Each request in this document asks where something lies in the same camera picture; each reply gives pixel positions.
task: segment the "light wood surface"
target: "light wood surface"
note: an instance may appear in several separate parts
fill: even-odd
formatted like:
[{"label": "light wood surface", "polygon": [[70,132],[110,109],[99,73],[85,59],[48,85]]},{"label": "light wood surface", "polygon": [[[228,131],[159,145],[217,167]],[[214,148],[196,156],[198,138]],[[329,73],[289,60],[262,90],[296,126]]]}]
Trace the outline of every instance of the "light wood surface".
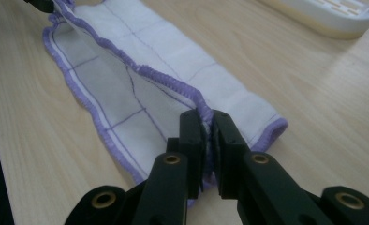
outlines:
[{"label": "light wood surface", "polygon": [[[350,41],[322,37],[251,0],[145,3],[287,118],[269,153],[301,187],[369,196],[369,30]],[[23,1],[0,1],[0,158],[16,224],[63,224],[90,189],[134,185],[45,50],[49,24]],[[235,201],[212,189],[187,224],[241,221]]]}]

